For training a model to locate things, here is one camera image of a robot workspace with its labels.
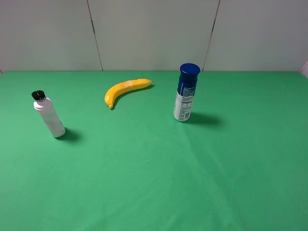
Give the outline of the white bottle with brush cap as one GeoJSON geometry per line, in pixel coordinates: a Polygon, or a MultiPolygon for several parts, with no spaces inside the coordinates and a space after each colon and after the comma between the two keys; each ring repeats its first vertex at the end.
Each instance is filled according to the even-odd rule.
{"type": "Polygon", "coordinates": [[[53,137],[63,136],[66,130],[53,107],[52,100],[46,97],[42,90],[32,92],[31,96],[34,99],[34,109],[40,114],[53,137]]]}

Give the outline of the yellow banana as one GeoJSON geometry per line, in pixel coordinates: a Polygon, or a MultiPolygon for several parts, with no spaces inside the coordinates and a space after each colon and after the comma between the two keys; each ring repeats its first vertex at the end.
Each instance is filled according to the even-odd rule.
{"type": "Polygon", "coordinates": [[[128,92],[147,88],[152,84],[148,79],[133,79],[112,86],[105,94],[104,101],[109,109],[113,109],[116,99],[128,92]]]}

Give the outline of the blue and white spray can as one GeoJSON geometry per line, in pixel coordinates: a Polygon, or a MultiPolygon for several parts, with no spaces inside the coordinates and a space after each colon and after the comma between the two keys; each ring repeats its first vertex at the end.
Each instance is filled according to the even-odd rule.
{"type": "Polygon", "coordinates": [[[185,122],[190,117],[199,73],[200,68],[196,64],[185,63],[180,66],[174,106],[174,118],[179,122],[185,122]]]}

